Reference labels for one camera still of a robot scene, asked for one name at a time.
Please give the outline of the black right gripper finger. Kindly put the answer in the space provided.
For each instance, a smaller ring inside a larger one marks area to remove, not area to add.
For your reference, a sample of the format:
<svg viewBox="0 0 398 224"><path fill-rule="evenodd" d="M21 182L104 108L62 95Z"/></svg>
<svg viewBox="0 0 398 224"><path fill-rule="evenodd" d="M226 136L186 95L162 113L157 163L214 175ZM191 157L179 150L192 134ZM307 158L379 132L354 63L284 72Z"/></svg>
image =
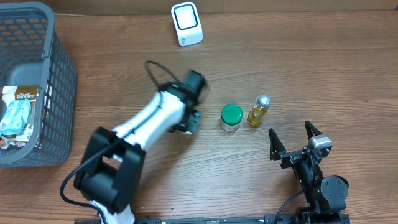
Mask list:
<svg viewBox="0 0 398 224"><path fill-rule="evenodd" d="M308 139L311 139L314 136L322 135L322 132L319 131L310 121L305 122L305 129L307 132Z"/></svg>
<svg viewBox="0 0 398 224"><path fill-rule="evenodd" d="M270 160L276 161L281 159L281 155L286 153L284 145L281 143L277 133L270 128L269 130L270 138Z"/></svg>

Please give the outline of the green lid white jar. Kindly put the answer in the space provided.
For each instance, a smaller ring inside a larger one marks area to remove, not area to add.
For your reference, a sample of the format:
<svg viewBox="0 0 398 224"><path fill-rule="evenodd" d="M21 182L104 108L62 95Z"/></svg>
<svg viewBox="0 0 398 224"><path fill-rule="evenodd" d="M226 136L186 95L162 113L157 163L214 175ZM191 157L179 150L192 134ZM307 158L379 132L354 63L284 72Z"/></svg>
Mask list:
<svg viewBox="0 0 398 224"><path fill-rule="evenodd" d="M220 126L225 131L235 131L243 118L243 111L237 104L227 104L223 107L220 114Z"/></svg>

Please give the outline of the yellow oil bottle silver cap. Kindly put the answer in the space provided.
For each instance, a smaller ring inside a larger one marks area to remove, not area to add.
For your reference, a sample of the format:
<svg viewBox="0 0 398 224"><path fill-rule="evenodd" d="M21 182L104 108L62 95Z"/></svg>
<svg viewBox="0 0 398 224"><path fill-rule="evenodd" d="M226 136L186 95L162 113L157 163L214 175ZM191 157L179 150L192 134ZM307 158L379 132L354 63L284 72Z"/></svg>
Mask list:
<svg viewBox="0 0 398 224"><path fill-rule="evenodd" d="M271 105L271 98L268 95L258 96L254 102L252 110L248 114L247 122L251 126L258 127L263 116L267 113Z"/></svg>

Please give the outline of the teal wet wipes pack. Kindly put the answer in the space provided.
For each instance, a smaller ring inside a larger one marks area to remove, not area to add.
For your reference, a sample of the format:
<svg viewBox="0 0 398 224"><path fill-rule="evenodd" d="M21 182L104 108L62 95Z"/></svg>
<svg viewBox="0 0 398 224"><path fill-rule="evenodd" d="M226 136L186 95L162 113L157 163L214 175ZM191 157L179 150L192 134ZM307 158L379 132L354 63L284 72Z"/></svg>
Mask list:
<svg viewBox="0 0 398 224"><path fill-rule="evenodd" d="M20 134L26 126L31 112L31 103L28 99L10 102L1 120L1 135Z"/></svg>

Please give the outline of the brown Pantree snack bag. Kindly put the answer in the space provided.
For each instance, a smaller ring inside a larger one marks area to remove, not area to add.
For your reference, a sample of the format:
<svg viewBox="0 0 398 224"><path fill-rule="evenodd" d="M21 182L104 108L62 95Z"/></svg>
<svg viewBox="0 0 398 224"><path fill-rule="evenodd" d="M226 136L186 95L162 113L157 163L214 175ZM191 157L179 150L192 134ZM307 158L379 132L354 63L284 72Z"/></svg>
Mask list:
<svg viewBox="0 0 398 224"><path fill-rule="evenodd" d="M21 149L29 142L34 130L35 105L37 97L39 96L39 87L39 85L3 87L2 100L6 105L6 110L10 102L14 100L28 99L31 103L31 112L29 115L29 119L27 120L26 126L20 134L9 136L1 135L1 149Z"/></svg>

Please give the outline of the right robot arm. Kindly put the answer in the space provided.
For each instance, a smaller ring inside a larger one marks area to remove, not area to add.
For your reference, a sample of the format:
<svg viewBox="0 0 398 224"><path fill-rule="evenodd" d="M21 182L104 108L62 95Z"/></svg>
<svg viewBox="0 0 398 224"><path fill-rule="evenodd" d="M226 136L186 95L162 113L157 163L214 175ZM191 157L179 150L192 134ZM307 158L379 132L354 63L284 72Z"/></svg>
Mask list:
<svg viewBox="0 0 398 224"><path fill-rule="evenodd" d="M270 160L281 161L281 168L292 168L301 190L291 196L275 215L266 215L270 223L350 223L346 208L349 183L338 175L323 176L319 163L332 149L331 139L306 121L308 144L302 149L287 152L277 133L269 130ZM304 195L306 207L299 207L293 215L282 215L284 208L299 195Z"/></svg>

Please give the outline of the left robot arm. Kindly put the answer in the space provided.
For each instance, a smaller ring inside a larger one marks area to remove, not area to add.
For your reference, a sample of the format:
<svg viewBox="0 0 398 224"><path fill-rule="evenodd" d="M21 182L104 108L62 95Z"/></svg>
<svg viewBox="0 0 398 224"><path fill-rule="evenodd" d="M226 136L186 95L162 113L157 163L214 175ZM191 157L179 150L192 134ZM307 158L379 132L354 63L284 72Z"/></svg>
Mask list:
<svg viewBox="0 0 398 224"><path fill-rule="evenodd" d="M195 109L205 77L190 70L183 81L164 83L133 118L90 137L74 188L98 211L97 223L134 223L130 201L139 187L147 150L167 131L193 134L201 113Z"/></svg>

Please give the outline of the white barcode scanner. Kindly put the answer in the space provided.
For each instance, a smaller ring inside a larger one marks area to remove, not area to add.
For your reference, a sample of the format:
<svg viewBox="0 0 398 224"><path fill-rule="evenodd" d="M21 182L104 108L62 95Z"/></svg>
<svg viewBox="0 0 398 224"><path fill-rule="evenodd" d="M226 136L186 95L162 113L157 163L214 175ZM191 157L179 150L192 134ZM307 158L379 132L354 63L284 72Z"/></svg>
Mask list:
<svg viewBox="0 0 398 224"><path fill-rule="evenodd" d="M172 6L170 13L179 46L186 47L198 44L203 40L203 29L197 7L193 2L175 4Z"/></svg>

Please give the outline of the grey plastic shopping basket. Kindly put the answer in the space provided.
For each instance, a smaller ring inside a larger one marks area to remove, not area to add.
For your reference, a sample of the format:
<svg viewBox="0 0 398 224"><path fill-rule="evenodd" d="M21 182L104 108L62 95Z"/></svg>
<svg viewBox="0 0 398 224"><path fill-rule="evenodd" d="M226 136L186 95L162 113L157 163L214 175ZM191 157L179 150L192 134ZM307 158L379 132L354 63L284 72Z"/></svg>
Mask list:
<svg viewBox="0 0 398 224"><path fill-rule="evenodd" d="M1 149L1 167L63 163L72 147L76 68L40 2L1 4L1 86L38 87L30 141Z"/></svg>

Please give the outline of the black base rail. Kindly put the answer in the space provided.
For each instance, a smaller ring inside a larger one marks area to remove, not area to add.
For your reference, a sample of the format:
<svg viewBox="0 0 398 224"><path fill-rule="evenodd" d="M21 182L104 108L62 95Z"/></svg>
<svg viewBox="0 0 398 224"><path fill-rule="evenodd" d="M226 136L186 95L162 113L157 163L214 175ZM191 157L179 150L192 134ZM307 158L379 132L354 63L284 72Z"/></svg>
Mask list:
<svg viewBox="0 0 398 224"><path fill-rule="evenodd" d="M311 216L310 223L342 223L351 224L349 215L342 215L341 220L339 217L330 217L322 220L320 216ZM251 217L251 218L212 218L212 219L174 219L174 220L161 220L159 218L141 218L136 219L134 224L273 224L275 223L275 215L265 215L264 217ZM96 220L75 220L74 224L99 224L100 219ZM304 223L304 221L296 221L294 215L279 215L278 224L288 223Z"/></svg>

